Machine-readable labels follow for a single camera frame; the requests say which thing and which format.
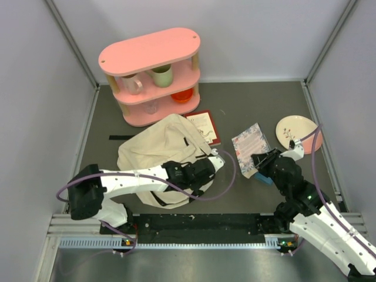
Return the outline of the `floral white book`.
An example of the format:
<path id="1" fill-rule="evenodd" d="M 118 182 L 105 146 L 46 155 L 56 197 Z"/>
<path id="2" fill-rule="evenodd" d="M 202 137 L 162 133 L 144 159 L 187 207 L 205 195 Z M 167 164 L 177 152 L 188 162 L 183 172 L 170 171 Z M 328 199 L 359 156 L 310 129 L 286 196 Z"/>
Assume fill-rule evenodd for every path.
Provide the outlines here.
<path id="1" fill-rule="evenodd" d="M 249 179 L 257 173 L 252 154 L 269 152 L 269 143 L 258 123 L 231 139 L 242 175 Z"/>

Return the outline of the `cream canvas backpack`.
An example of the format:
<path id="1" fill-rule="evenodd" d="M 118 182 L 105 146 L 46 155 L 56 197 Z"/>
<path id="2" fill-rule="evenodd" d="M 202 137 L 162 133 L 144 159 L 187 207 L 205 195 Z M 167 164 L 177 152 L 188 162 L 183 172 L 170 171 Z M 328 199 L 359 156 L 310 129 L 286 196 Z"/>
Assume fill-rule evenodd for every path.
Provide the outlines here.
<path id="1" fill-rule="evenodd" d="M 209 156 L 212 149 L 195 125 L 183 116 L 171 114 L 118 149 L 119 170 L 138 170 L 162 165 L 168 161 L 191 162 Z M 139 192 L 143 204 L 162 209 L 184 206 L 192 199 L 181 192 Z"/>

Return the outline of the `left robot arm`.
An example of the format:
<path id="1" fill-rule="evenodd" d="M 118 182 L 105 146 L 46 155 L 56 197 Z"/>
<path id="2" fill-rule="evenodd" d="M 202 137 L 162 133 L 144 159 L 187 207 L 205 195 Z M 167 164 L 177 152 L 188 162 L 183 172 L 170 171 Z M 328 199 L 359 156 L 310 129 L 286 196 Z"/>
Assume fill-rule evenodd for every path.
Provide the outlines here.
<path id="1" fill-rule="evenodd" d="M 224 165 L 218 156 L 194 163 L 166 162 L 148 169 L 133 171 L 100 170 L 90 164 L 68 184 L 68 202 L 72 220 L 94 218 L 110 224 L 121 233 L 132 229 L 133 219 L 127 208 L 112 199 L 140 192 L 178 192 L 194 196 L 214 180 Z"/>

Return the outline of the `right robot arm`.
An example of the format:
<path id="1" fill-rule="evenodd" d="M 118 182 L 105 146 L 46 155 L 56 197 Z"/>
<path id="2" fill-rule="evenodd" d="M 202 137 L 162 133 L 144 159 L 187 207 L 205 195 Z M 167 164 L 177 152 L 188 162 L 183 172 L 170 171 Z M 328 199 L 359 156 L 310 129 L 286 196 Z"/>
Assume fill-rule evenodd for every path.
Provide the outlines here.
<path id="1" fill-rule="evenodd" d="M 293 158 L 278 149 L 251 158 L 258 172 L 269 177 L 285 198 L 274 212 L 278 231 L 290 231 L 312 244 L 348 281 L 375 281 L 375 246 L 320 189 L 304 179 Z"/>

